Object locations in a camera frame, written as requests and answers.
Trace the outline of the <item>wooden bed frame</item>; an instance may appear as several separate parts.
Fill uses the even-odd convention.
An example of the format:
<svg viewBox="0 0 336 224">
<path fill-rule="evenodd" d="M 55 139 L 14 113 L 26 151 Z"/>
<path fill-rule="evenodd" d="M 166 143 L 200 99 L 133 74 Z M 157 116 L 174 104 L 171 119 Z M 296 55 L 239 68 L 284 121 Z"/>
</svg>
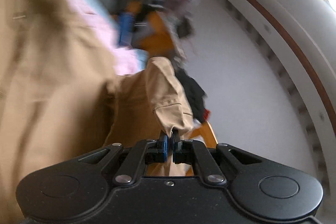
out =
<svg viewBox="0 0 336 224">
<path fill-rule="evenodd" d="M 135 42 L 135 47 L 146 51 L 149 57 L 173 56 L 175 54 L 175 46 L 159 12 L 150 9 L 145 19 L 147 20 L 146 26 L 139 27 L 143 34 Z M 205 145 L 210 148 L 215 148 L 218 143 L 208 121 L 202 123 L 199 129 L 195 129 L 190 137 L 202 137 Z"/>
</svg>

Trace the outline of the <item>red wall decoration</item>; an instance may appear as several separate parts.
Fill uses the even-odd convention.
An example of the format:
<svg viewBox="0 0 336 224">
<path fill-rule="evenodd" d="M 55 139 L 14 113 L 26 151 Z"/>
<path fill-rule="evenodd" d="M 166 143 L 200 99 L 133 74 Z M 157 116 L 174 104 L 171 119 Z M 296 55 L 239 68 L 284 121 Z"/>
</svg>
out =
<svg viewBox="0 0 336 224">
<path fill-rule="evenodd" d="M 210 115 L 211 115 L 210 110 L 209 110 L 209 109 L 204 109 L 204 112 L 203 112 L 203 120 L 204 120 L 204 121 L 208 121 Z"/>
</svg>

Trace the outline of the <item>tan hooded zip jacket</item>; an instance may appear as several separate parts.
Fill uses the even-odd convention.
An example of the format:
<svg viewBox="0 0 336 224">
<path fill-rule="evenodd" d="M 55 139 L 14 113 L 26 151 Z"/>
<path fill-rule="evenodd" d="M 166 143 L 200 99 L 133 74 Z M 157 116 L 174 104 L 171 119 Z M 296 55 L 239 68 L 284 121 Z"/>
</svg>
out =
<svg viewBox="0 0 336 224">
<path fill-rule="evenodd" d="M 176 128 L 193 113 L 165 57 L 138 68 L 113 20 L 88 0 L 1 0 L 1 223 L 23 219 L 15 190 L 44 167 Z"/>
</svg>

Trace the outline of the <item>black garment on rail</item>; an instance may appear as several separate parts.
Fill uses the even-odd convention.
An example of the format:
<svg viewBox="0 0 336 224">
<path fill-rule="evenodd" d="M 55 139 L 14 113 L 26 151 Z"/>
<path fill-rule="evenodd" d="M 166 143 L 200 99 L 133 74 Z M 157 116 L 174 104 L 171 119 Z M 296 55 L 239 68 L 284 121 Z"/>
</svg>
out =
<svg viewBox="0 0 336 224">
<path fill-rule="evenodd" d="M 204 123 L 205 121 L 203 120 L 203 112 L 205 109 L 205 91 L 192 77 L 186 73 L 185 70 L 178 69 L 175 72 L 175 76 L 184 88 L 185 95 L 193 112 L 194 119 L 200 123 Z"/>
</svg>

